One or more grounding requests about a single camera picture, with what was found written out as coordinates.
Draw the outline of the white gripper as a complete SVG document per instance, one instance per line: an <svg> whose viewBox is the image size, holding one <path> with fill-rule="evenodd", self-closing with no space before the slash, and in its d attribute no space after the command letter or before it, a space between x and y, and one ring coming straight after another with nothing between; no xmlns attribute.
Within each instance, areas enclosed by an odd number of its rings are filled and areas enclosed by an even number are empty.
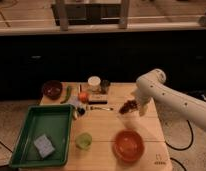
<svg viewBox="0 0 206 171"><path fill-rule="evenodd" d="M139 109L139 115L144 116L146 114L146 111L148 109L148 103L150 102L150 97L143 93L140 89L136 88L133 91L133 95L135 98L135 101L137 102L138 109Z"/></svg>

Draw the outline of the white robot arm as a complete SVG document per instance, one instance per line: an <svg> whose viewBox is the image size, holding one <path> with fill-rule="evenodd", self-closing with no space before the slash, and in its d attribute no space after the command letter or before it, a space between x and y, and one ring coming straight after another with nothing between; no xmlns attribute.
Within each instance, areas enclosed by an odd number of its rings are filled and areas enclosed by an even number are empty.
<svg viewBox="0 0 206 171"><path fill-rule="evenodd" d="M145 105L154 98L206 132L206 102L165 86L165 81L166 74L161 69L153 69L139 76L134 91L138 104Z"/></svg>

